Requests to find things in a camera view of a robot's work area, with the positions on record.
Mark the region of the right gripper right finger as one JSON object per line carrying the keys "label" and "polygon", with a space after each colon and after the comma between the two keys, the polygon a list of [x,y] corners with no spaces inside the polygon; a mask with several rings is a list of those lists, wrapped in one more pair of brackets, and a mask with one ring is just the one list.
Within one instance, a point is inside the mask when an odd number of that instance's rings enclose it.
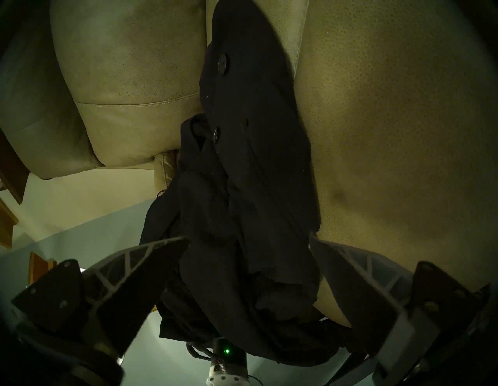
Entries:
{"label": "right gripper right finger", "polygon": [[309,238],[309,250],[359,344],[384,375],[408,375],[413,272],[381,254],[318,238]]}

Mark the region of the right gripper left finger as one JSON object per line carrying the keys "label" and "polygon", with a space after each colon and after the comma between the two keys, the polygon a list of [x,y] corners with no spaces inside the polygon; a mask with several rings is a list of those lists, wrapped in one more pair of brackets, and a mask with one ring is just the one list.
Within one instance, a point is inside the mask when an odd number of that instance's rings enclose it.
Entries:
{"label": "right gripper left finger", "polygon": [[184,237],[158,240],[113,253],[82,272],[89,306],[82,340],[121,357],[159,301],[173,266],[188,249]]}

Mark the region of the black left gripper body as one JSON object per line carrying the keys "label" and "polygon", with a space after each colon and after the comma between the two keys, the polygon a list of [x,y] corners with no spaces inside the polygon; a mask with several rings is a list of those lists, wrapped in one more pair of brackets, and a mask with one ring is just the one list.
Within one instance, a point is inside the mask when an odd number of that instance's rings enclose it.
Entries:
{"label": "black left gripper body", "polygon": [[227,339],[214,341],[213,354],[226,365],[246,367],[246,352]]}

